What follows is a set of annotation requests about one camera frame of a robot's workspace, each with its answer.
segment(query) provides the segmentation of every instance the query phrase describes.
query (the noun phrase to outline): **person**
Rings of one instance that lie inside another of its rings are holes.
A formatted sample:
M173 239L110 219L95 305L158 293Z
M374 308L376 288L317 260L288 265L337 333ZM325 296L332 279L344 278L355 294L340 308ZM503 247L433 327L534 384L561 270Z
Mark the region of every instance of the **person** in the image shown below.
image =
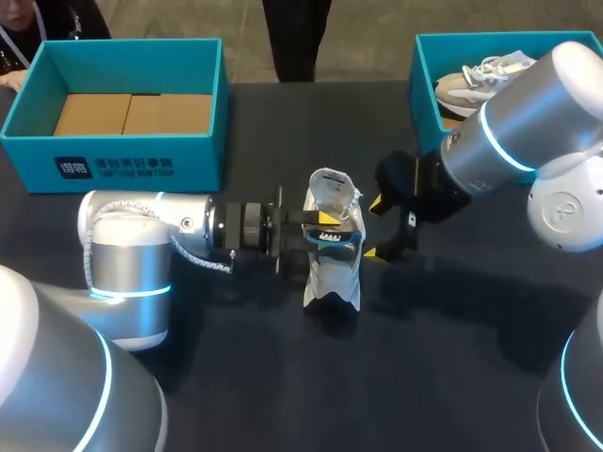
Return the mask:
M21 89L44 40L110 38L94 0L0 0L0 87Z
M280 82L314 82L331 0L262 0Z

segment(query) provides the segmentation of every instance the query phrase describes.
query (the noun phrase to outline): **black clothing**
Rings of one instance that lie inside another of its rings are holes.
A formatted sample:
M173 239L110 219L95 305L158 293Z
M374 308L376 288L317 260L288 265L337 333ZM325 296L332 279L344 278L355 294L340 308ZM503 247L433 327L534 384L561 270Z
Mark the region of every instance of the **black clothing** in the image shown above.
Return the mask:
M111 35L94 0L37 0L48 40L104 40ZM24 57L31 62L41 44L36 18L24 31L5 28ZM10 47L0 39L0 73L25 69Z
M281 82L313 82L331 0L263 0Z

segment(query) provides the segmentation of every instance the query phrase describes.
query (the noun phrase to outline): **open box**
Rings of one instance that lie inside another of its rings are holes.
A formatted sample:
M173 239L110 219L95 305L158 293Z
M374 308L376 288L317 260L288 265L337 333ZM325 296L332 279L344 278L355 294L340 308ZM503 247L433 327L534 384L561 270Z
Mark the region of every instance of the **open box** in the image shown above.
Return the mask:
M2 130L29 193L220 189L221 40L46 41Z
M460 72L463 65L476 66L486 57L499 57L516 50L538 59L569 40L580 42L603 57L603 48L590 31L417 35L408 94L421 155L439 149L451 128L460 124L441 117L433 92L437 80L448 73Z

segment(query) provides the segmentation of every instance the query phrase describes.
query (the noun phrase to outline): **sneaker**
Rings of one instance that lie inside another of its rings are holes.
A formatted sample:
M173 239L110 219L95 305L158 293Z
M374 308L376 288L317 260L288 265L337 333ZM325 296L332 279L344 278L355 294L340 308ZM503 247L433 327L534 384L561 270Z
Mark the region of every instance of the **sneaker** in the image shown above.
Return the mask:
M468 118L535 62L519 50L506 56L489 56L479 66L463 66L462 73L440 78L435 99L445 110Z
M335 299L360 311L360 261L367 235L359 200L362 194L344 172L319 169L310 177L303 210L320 210L337 219L336 226L304 226L310 275L303 307L315 300Z

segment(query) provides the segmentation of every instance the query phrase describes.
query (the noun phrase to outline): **person's hand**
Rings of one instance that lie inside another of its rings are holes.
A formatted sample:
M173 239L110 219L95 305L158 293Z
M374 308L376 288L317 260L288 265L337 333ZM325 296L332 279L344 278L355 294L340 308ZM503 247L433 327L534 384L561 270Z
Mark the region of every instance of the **person's hand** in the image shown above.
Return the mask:
M19 92L23 87L27 70L13 71L0 76L0 87L12 88L15 92Z

